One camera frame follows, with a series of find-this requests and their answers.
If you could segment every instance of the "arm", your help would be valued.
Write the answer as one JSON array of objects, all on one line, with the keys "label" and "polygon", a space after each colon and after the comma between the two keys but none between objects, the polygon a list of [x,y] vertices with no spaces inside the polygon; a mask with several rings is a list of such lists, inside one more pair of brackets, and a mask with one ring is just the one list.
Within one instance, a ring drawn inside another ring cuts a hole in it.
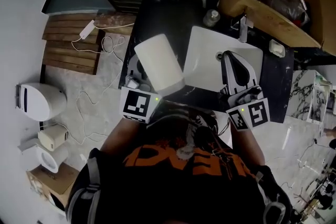
[{"label": "arm", "polygon": [[242,158],[248,167],[265,165],[265,157],[262,153],[251,130],[238,132],[231,125],[232,145],[237,154]]},{"label": "arm", "polygon": [[139,126],[139,122],[121,119],[105,140],[100,151],[110,155],[122,154],[133,142]]}]

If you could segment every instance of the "white wall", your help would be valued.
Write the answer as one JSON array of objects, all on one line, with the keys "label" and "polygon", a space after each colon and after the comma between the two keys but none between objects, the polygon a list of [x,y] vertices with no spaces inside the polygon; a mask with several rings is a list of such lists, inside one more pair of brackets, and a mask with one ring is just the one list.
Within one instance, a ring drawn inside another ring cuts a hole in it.
[{"label": "white wall", "polygon": [[48,18],[40,12],[44,2],[0,0],[0,218],[5,224],[57,219],[30,190],[16,148],[38,130],[37,122],[15,110],[14,93],[16,84],[39,80],[45,46],[41,36]]}]

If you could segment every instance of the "black t-shirt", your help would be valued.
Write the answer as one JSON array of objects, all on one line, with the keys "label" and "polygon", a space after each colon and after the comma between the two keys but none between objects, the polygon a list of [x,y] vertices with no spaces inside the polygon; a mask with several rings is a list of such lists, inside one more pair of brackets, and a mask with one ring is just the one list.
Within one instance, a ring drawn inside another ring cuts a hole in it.
[{"label": "black t-shirt", "polygon": [[[265,199],[256,174],[216,136],[217,128],[216,121],[206,114],[170,111],[143,125],[138,140],[124,156],[92,150],[90,158],[96,158],[100,175],[93,223],[263,223]],[[269,168],[257,167],[256,171],[261,171],[260,182],[270,189],[266,196],[279,200],[281,193],[290,210],[288,197]],[[85,166],[69,201],[88,186]],[[89,223],[91,200],[74,204],[71,222]]]}]

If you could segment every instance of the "tiled floor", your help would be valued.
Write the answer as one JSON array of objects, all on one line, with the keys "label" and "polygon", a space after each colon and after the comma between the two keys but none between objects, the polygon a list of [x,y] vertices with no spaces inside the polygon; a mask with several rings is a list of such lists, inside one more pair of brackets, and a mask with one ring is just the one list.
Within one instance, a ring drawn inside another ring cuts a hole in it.
[{"label": "tiled floor", "polygon": [[[114,43],[119,35],[110,35]],[[126,37],[125,44],[116,48],[116,54],[123,58],[127,48],[129,37]],[[64,69],[47,67],[46,82],[60,89],[63,89],[68,98],[67,110],[53,119],[67,125],[72,136],[82,143],[85,135],[83,133],[83,122],[76,108],[76,99],[81,91],[87,92],[92,102],[101,100],[97,105],[92,105],[87,96],[81,95],[78,100],[78,107],[85,121],[85,134],[92,132],[109,134],[121,119],[119,115],[118,90],[119,78],[105,92],[101,93],[116,78],[121,70],[121,62],[114,55],[101,55],[96,76],[90,76]],[[227,123],[227,115],[216,113],[221,130]],[[336,118],[327,114],[325,126],[333,128],[336,126]],[[330,162],[335,152],[330,148],[313,145],[313,138],[318,139],[318,144],[328,146],[331,139],[319,137],[319,126],[306,123],[291,117],[286,117],[283,124],[269,122],[253,130],[254,135],[265,155],[266,164],[271,168],[277,183],[288,194],[294,207],[300,209],[303,203],[294,198],[294,194],[299,194],[301,189],[305,195],[306,187],[314,181],[322,171],[323,166]],[[92,148],[99,148],[104,140],[104,136],[92,135],[90,138],[99,141],[94,142],[85,139],[82,145],[70,139],[69,148],[71,155],[67,163],[81,169],[85,162],[80,157],[88,157]],[[231,145],[230,131],[227,130],[221,138],[225,143]]]}]

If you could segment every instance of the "wooden slat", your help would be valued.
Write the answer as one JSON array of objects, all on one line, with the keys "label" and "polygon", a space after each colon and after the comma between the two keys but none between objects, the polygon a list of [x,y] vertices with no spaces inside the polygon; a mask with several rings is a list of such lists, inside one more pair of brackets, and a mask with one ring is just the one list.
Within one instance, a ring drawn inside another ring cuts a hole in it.
[{"label": "wooden slat", "polygon": [[[79,35],[72,34],[44,34],[42,36],[44,40],[53,40],[53,41],[75,41],[79,39]],[[83,40],[85,43],[95,44],[97,41],[97,36],[88,36]]]},{"label": "wooden slat", "polygon": [[[99,28],[111,27],[111,26],[123,26],[128,24],[134,24],[136,16],[123,13],[115,13],[112,15],[101,14],[96,17],[94,24]],[[122,35],[130,35],[132,33],[133,25],[120,27],[120,28],[108,28],[103,31],[109,33],[116,33]]]},{"label": "wooden slat", "polygon": [[[80,34],[83,31],[82,27],[47,27],[44,30],[44,34]],[[98,34],[98,29],[94,29],[90,36],[96,36]]]},{"label": "wooden slat", "polygon": [[76,51],[75,49],[63,49],[63,48],[47,48],[45,49],[45,53],[48,54],[59,54],[59,55],[68,55],[79,58],[96,60],[97,54],[89,51]]},{"label": "wooden slat", "polygon": [[[93,50],[100,51],[100,45],[97,44],[88,44],[75,42],[74,46],[79,50]],[[64,49],[73,49],[71,42],[64,41],[47,41],[46,48],[64,48]]]},{"label": "wooden slat", "polygon": [[60,61],[60,62],[74,63],[76,65],[92,67],[92,68],[94,68],[95,65],[96,65],[95,60],[73,57],[73,56],[67,56],[67,55],[50,54],[50,53],[47,53],[47,52],[44,53],[43,58],[44,59],[49,59],[49,60],[54,60],[54,61]]},{"label": "wooden slat", "polygon": [[55,22],[58,20],[94,20],[97,14],[92,13],[74,13],[74,14],[62,14],[49,17],[49,22]]},{"label": "wooden slat", "polygon": [[47,22],[46,27],[86,27],[91,20],[60,20]]},{"label": "wooden slat", "polygon": [[76,65],[74,63],[67,63],[67,62],[59,62],[50,59],[43,59],[43,64],[47,66],[59,67],[63,69],[73,70],[85,74],[95,74],[95,70],[92,67],[85,67],[81,65]]}]

